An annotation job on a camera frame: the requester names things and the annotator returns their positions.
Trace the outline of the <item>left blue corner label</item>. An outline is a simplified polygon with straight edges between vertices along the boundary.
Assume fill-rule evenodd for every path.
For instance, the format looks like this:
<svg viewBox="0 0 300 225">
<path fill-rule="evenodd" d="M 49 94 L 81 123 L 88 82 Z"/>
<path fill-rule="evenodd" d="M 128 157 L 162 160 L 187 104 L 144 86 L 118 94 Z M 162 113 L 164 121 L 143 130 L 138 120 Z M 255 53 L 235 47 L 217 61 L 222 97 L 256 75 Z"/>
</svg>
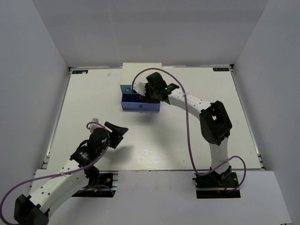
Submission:
<svg viewBox="0 0 300 225">
<path fill-rule="evenodd" d="M 87 74 L 88 70 L 73 70 L 72 74 Z"/>
</svg>

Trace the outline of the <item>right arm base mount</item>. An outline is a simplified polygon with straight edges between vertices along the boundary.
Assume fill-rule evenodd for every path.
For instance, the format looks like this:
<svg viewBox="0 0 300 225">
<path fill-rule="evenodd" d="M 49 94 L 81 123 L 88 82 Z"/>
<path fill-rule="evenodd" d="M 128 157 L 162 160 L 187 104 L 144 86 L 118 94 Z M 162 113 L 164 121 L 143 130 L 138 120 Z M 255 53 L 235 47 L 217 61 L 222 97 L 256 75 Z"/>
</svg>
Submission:
<svg viewBox="0 0 300 225">
<path fill-rule="evenodd" d="M 239 185 L 235 172 L 231 172 L 221 184 L 214 180 L 211 174 L 207 176 L 195 174 L 192 180 L 195 183 L 197 199 L 241 198 L 239 188 L 235 189 Z"/>
</svg>

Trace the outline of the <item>light blue small drawer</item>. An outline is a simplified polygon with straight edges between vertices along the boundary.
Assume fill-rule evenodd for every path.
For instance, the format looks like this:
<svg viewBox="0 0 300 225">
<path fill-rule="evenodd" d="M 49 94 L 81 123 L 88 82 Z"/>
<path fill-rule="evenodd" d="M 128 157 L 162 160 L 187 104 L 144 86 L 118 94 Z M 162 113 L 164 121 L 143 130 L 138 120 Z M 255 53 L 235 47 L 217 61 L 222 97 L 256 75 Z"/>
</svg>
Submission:
<svg viewBox="0 0 300 225">
<path fill-rule="evenodd" d="M 136 92 L 132 90 L 131 85 L 120 85 L 122 94 L 135 94 Z"/>
</svg>

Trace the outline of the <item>blue corner label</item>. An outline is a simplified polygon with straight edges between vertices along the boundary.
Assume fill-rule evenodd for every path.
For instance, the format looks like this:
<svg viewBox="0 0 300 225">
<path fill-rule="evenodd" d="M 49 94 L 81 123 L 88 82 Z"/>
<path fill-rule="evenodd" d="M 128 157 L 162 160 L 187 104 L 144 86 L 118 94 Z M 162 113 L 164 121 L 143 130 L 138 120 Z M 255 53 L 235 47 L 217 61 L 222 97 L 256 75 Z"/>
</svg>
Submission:
<svg viewBox="0 0 300 225">
<path fill-rule="evenodd" d="M 230 71 L 230 69 L 227 68 L 227 67 L 214 67 L 213 71 L 215 71 L 215 72 L 227 72 L 227 71 Z"/>
<path fill-rule="evenodd" d="M 88 70 L 73 70 L 72 74 L 87 74 Z"/>
</svg>

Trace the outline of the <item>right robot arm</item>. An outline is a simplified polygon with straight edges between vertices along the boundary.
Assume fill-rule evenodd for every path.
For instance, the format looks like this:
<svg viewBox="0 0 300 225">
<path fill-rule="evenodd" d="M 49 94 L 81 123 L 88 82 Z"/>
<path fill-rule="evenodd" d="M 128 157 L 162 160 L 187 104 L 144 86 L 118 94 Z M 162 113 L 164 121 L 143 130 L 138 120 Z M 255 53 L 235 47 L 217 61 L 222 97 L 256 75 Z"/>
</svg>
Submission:
<svg viewBox="0 0 300 225">
<path fill-rule="evenodd" d="M 198 173 L 198 176 L 211 175 L 212 183 L 217 187 L 224 186 L 232 167 L 228 158 L 228 138 L 232 123 L 224 104 L 220 101 L 206 102 L 188 94 L 180 81 L 167 84 L 162 78 L 162 69 L 155 68 L 154 73 L 146 77 L 147 82 L 132 81 L 131 89 L 147 100 L 159 100 L 179 107 L 186 112 L 187 146 L 190 159 L 193 159 L 189 115 L 195 116 L 200 122 L 201 134 L 210 147 L 210 171 Z"/>
</svg>

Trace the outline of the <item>right blue corner label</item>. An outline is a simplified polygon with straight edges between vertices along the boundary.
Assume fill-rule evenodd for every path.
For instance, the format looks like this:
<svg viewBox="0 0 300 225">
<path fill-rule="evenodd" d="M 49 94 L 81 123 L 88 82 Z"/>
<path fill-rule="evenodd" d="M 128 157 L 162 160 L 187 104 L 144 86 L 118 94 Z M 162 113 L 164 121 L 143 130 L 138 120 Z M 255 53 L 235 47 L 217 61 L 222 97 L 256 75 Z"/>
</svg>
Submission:
<svg viewBox="0 0 300 225">
<path fill-rule="evenodd" d="M 227 72 L 227 71 L 230 71 L 230 69 L 227 68 L 227 67 L 214 67 L 213 71 L 215 71 L 215 72 Z"/>
</svg>

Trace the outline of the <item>white drawer cabinet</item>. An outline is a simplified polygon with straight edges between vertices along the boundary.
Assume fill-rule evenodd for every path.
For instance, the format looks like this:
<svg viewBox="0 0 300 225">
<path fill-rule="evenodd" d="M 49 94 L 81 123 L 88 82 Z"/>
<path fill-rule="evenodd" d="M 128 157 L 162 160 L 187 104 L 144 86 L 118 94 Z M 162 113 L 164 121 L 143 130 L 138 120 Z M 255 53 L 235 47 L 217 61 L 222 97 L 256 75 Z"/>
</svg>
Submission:
<svg viewBox="0 0 300 225">
<path fill-rule="evenodd" d="M 162 68 L 162 63 L 123 62 L 120 85 L 132 85 L 135 76 L 147 68 Z"/>
</svg>

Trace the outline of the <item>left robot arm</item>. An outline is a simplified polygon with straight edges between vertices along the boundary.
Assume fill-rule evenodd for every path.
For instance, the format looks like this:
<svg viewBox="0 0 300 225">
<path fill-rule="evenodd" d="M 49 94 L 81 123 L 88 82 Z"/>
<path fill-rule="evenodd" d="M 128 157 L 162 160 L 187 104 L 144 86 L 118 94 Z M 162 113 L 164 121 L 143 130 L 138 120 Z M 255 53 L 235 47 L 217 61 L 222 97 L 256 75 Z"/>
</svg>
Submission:
<svg viewBox="0 0 300 225">
<path fill-rule="evenodd" d="M 71 196 L 82 189 L 103 185 L 94 164 L 108 148 L 115 149 L 128 131 L 109 122 L 102 126 L 87 124 L 90 136 L 82 141 L 60 170 L 49 177 L 39 189 L 15 201 L 14 219 L 20 225 L 46 225 L 53 213 Z"/>
</svg>

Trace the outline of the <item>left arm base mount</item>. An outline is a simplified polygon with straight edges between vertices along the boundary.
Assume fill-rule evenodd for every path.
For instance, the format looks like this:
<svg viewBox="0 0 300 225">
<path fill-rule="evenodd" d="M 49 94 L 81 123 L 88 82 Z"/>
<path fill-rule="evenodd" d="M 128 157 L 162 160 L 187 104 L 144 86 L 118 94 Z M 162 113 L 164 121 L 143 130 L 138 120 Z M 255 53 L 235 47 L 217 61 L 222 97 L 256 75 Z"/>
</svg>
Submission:
<svg viewBox="0 0 300 225">
<path fill-rule="evenodd" d="M 98 182 L 93 187 L 84 187 L 72 197 L 113 198 L 118 185 L 118 172 L 100 172 Z"/>
</svg>

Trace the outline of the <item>purple-blue wide drawer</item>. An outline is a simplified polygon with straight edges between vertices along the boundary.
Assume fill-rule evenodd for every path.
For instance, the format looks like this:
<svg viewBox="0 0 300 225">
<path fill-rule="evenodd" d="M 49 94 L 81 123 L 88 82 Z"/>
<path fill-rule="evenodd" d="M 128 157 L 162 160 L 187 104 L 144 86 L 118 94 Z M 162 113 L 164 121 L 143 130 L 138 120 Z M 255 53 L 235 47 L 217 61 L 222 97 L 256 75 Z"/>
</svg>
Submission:
<svg viewBox="0 0 300 225">
<path fill-rule="evenodd" d="M 122 94 L 121 107 L 125 111 L 160 111 L 160 101 L 142 100 L 139 94 Z"/>
</svg>

